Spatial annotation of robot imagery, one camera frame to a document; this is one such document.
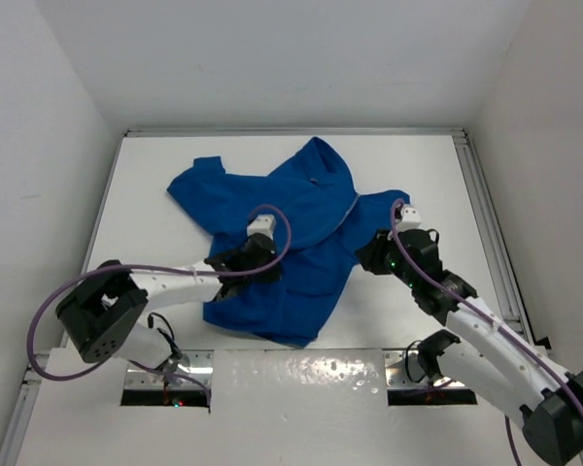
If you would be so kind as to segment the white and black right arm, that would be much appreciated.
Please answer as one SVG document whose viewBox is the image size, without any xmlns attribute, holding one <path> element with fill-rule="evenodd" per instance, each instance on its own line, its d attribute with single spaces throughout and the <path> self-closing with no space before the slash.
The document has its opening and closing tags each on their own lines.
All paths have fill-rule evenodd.
<svg viewBox="0 0 583 466">
<path fill-rule="evenodd" d="M 583 451 L 583 371 L 534 348 L 446 269 L 436 231 L 380 229 L 355 255 L 365 271 L 407 285 L 417 306 L 441 324 L 417 346 L 425 378 L 466 385 L 512 421 L 548 465 L 567 465 Z"/>
</svg>

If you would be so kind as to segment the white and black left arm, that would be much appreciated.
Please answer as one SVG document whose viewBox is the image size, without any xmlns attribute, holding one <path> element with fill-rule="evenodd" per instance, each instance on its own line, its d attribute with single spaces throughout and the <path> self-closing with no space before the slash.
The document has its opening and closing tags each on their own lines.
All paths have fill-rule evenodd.
<svg viewBox="0 0 583 466">
<path fill-rule="evenodd" d="M 117 357 L 164 370 L 181 357 L 180 350 L 167 331 L 141 324 L 141 315 L 190 302 L 227 301 L 253 283 L 276 282 L 278 264 L 244 274 L 270 263 L 275 251 L 273 236 L 257 232 L 237 248 L 182 267 L 179 275 L 136 272 L 111 260 L 103 264 L 106 272 L 85 279 L 64 297 L 55 314 L 83 362 Z"/>
</svg>

